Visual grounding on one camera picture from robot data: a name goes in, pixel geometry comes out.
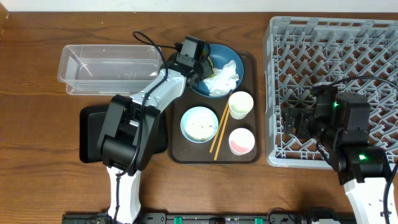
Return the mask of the pink cup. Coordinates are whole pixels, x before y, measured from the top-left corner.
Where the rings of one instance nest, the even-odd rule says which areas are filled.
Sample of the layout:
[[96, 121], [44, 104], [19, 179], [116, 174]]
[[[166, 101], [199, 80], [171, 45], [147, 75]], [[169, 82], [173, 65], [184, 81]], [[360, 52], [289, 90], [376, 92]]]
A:
[[256, 143], [253, 133], [246, 128], [238, 128], [231, 132], [228, 138], [231, 152], [242, 156], [252, 151]]

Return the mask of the dark blue bowl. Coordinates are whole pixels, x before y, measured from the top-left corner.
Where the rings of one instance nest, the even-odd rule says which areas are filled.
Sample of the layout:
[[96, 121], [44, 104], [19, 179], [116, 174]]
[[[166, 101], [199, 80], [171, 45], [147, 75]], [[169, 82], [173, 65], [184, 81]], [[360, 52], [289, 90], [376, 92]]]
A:
[[[238, 55], [238, 53], [230, 47], [221, 44], [210, 44], [210, 58], [213, 62], [214, 68], [222, 69], [223, 66], [229, 63], [230, 60], [234, 60], [236, 62], [236, 73], [239, 75], [239, 81], [237, 81], [237, 87], [240, 86], [244, 77], [244, 65], [242, 58]], [[207, 98], [221, 98], [224, 96], [210, 96], [209, 90], [201, 81], [199, 84], [196, 84], [192, 90], [198, 93], [201, 96]]]

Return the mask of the light blue bowl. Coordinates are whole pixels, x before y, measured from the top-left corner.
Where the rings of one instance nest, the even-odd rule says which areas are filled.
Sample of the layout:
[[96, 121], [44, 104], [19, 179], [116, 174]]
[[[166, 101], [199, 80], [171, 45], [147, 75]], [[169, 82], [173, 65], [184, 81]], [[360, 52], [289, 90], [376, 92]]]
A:
[[180, 120], [182, 134], [193, 143], [204, 143], [215, 137], [218, 126], [217, 115], [204, 106], [190, 108]]

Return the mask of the yellow snack wrapper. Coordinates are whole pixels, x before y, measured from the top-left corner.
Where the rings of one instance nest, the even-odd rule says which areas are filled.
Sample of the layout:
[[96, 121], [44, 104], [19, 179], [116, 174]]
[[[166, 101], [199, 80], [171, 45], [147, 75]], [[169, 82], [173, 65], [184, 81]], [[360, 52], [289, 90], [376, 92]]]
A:
[[210, 71], [209, 71], [209, 78], [211, 78], [211, 77], [213, 77], [214, 75], [215, 75], [215, 72], [214, 72], [214, 66], [213, 66], [213, 62], [212, 62], [212, 60], [211, 60], [211, 58], [210, 57], [207, 57], [207, 61], [208, 61], [208, 64], [209, 64], [209, 66], [210, 66]]

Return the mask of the white tissue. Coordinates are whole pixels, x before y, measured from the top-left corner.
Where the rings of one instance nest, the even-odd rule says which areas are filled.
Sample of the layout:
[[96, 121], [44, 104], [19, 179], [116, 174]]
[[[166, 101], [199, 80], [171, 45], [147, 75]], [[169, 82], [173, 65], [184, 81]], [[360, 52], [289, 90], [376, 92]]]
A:
[[214, 68], [214, 75], [204, 79], [210, 96], [224, 96], [237, 87], [239, 75], [236, 73], [236, 62], [230, 60], [222, 69]]

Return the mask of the rice pile with nuts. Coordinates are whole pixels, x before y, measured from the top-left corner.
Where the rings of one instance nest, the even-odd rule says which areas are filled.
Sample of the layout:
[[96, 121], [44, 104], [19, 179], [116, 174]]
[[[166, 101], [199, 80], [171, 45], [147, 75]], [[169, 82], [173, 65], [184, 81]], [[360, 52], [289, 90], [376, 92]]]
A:
[[185, 132], [194, 141], [206, 141], [214, 133], [214, 125], [211, 121], [190, 118], [185, 126]]

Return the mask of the cream white cup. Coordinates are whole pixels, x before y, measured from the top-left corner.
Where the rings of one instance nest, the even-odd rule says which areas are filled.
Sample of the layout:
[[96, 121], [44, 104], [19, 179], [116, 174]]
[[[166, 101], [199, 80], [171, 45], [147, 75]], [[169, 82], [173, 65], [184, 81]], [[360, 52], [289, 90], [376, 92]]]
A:
[[243, 119], [252, 110], [254, 100], [252, 96], [245, 91], [233, 93], [228, 101], [229, 114], [234, 119]]

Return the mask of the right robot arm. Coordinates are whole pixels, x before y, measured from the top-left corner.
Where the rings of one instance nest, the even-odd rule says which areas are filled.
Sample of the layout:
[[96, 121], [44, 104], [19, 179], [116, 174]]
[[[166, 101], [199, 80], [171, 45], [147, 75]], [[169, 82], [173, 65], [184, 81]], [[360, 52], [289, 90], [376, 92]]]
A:
[[397, 223], [393, 178], [384, 150], [369, 143], [371, 106], [364, 95], [329, 85], [311, 90], [312, 109], [284, 108], [284, 133], [314, 138], [326, 149], [326, 162], [337, 173], [357, 223]]

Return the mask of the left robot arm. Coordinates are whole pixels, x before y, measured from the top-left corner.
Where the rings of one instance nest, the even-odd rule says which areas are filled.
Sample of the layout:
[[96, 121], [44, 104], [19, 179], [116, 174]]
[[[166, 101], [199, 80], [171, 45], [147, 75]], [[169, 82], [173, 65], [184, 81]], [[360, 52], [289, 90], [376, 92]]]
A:
[[136, 221], [141, 211], [141, 174], [157, 146], [162, 112], [187, 87], [213, 73], [209, 54], [201, 55], [198, 60], [178, 54], [163, 64], [158, 76], [142, 91], [111, 99], [97, 143], [111, 181], [106, 223]]

